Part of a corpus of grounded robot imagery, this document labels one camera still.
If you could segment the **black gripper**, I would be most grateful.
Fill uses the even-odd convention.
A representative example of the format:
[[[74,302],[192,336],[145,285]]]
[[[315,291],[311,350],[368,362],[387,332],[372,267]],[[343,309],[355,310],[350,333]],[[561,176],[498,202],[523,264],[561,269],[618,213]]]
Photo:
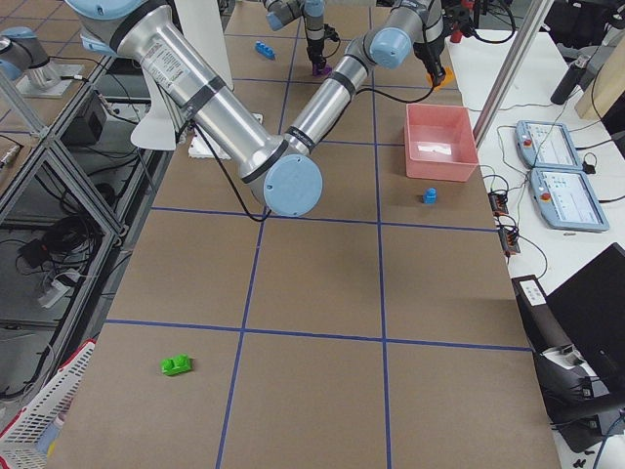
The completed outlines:
[[[324,56],[323,44],[309,44],[308,57],[312,65],[326,65],[327,59]]]
[[[443,52],[443,43],[434,42],[423,45],[423,59],[429,66],[428,73],[433,86],[440,86],[444,81],[444,67],[441,65],[440,56]]]

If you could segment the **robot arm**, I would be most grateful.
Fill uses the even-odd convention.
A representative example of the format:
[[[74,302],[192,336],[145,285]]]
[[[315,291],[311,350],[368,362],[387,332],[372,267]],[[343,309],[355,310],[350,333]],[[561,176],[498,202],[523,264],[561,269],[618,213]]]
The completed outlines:
[[[270,134],[218,72],[172,23],[164,1],[71,1],[85,46],[98,46],[140,64],[187,119],[238,165],[241,181],[273,213],[299,217],[318,203],[322,175],[310,154],[331,131],[356,92],[379,65],[399,67],[409,54],[433,83],[445,76],[443,6],[397,1],[386,21],[353,39],[294,123]]]
[[[294,20],[303,19],[307,40],[307,54],[312,64],[312,74],[328,74],[331,67],[324,55],[327,39],[339,42],[336,30],[324,21],[325,2],[321,0],[267,0],[263,1],[266,19],[273,31],[278,31]]]

